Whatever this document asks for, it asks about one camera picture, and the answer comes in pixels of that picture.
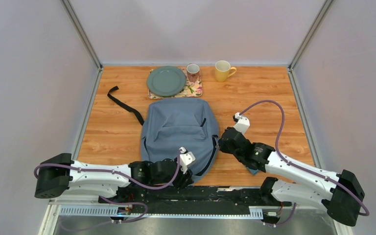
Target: plate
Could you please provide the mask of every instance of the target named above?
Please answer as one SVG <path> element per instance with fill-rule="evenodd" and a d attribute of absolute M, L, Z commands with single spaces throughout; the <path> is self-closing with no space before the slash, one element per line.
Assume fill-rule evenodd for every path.
<path fill-rule="evenodd" d="M 153 70 L 148 76 L 148 88 L 159 96 L 178 94 L 185 86 L 184 72 L 174 66 L 163 66 Z"/>

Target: white wall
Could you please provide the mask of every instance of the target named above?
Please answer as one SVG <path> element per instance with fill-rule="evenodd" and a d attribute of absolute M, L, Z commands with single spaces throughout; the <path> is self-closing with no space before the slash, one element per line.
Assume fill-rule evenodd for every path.
<path fill-rule="evenodd" d="M 59 1 L 0 1 L 0 235 L 37 234 L 32 171 L 72 151 L 95 77 Z"/>
<path fill-rule="evenodd" d="M 353 171 L 376 234 L 376 1 L 337 0 L 296 69 L 322 166 Z"/>
<path fill-rule="evenodd" d="M 107 64 L 289 64 L 324 0 L 71 0 Z"/>

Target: wooden tabletop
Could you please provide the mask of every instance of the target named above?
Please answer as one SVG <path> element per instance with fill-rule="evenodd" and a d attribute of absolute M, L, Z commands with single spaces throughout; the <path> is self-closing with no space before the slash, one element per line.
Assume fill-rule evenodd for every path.
<path fill-rule="evenodd" d="M 141 125 L 132 113 L 107 97 L 114 86 L 113 96 L 137 109 L 146 119 L 149 104 L 156 100 L 147 96 L 146 79 L 156 67 L 105 67 L 78 160 L 91 164 L 119 165 L 140 161 Z M 279 142 L 280 150 L 299 161 L 313 165 L 295 97 L 284 67 L 237 67 L 237 73 L 225 82 L 213 77 L 214 67 L 201 67 L 206 100 L 220 126 L 234 125 L 233 115 L 262 99 L 272 99 L 285 111 L 285 125 Z M 245 113 L 251 121 L 245 137 L 251 142 L 274 146 L 281 122 L 277 106 L 264 103 Z M 196 185 L 260 186 L 267 173 L 252 175 L 233 155 L 218 152 L 209 173 Z"/>

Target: floral pattern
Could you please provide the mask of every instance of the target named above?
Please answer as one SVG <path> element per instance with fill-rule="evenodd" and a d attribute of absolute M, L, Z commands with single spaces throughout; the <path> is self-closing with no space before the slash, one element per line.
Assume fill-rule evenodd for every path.
<path fill-rule="evenodd" d="M 181 69 L 182 72 L 184 72 L 185 78 L 187 78 L 187 68 L 185 67 L 178 67 L 178 68 Z M 202 90 L 202 82 L 201 82 L 201 76 L 200 76 L 196 82 L 190 82 L 187 79 L 184 89 L 176 95 L 169 96 L 169 97 L 162 97 L 149 91 L 148 96 L 150 99 L 166 99 L 166 98 L 174 98 L 174 97 L 177 97 L 177 98 L 178 97 L 200 97 L 202 95 L 202 92 L 203 90 Z"/>

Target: mug handle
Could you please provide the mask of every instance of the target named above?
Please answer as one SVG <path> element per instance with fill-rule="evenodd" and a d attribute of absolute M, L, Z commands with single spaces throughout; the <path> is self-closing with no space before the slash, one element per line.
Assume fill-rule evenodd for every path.
<path fill-rule="evenodd" d="M 231 67 L 230 70 L 234 70 L 234 71 L 231 72 L 227 77 L 230 77 L 230 76 L 232 76 L 233 74 L 235 74 L 235 72 L 237 72 L 237 68 L 236 68 L 236 67 Z"/>

